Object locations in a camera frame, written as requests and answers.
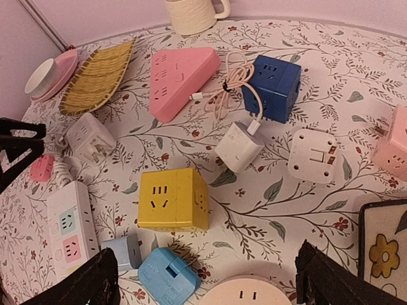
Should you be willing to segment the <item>pink triangular power socket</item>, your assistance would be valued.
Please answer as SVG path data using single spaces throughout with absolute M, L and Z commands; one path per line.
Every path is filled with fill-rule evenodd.
M 215 74 L 221 59 L 213 48 L 160 50 L 151 61 L 149 111 L 161 123 L 172 121 L 190 95 Z

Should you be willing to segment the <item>white tiger cube socket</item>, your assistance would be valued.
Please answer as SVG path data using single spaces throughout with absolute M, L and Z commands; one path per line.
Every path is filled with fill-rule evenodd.
M 93 166 L 99 166 L 116 148 L 109 130 L 89 112 L 68 129 L 65 139 L 75 157 Z

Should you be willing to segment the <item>cyan square plug adapter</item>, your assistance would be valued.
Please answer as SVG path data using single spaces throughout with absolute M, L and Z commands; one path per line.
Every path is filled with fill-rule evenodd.
M 158 304 L 184 304 L 200 287 L 201 279 L 169 248 L 156 248 L 138 269 L 142 286 Z

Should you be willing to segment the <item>dark blue cube socket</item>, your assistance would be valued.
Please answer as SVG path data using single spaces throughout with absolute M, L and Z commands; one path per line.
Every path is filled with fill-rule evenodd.
M 264 55 L 254 61 L 249 84 L 263 104 L 263 118 L 286 123 L 300 90 L 301 66 Z

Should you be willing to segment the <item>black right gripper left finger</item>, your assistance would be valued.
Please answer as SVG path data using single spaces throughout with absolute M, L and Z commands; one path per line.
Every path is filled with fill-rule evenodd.
M 118 263 L 105 248 L 57 285 L 25 304 L 119 304 Z

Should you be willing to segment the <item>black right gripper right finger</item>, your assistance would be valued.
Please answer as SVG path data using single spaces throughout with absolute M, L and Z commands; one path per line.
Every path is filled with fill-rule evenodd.
M 406 304 L 356 277 L 308 241 L 295 265 L 298 304 Z

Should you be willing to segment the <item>pink plug adapter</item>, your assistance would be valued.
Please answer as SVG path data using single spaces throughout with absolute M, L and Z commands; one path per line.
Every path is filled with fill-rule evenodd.
M 48 182 L 52 176 L 54 160 L 51 154 L 40 156 L 31 165 L 30 179 L 34 182 Z

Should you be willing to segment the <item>round pink power socket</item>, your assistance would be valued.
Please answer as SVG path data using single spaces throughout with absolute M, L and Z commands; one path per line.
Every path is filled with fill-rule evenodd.
M 199 305 L 290 305 L 291 301 L 272 282 L 258 276 L 234 276 L 211 288 Z

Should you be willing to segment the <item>yellow cube socket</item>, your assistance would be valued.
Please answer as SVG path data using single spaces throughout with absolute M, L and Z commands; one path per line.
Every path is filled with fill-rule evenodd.
M 144 172 L 137 224 L 159 232 L 209 229 L 209 188 L 194 168 Z

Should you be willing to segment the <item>white power strip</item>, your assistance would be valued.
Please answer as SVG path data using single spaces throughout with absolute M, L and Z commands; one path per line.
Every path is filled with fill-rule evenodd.
M 99 252 L 87 186 L 78 181 L 47 199 L 50 246 L 57 281 Z

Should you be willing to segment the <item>light blue plug adapter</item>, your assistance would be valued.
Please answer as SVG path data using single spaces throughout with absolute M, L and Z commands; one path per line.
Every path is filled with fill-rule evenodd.
M 101 249 L 110 248 L 116 257 L 118 271 L 131 271 L 138 269 L 142 264 L 139 240 L 136 234 L 103 241 Z

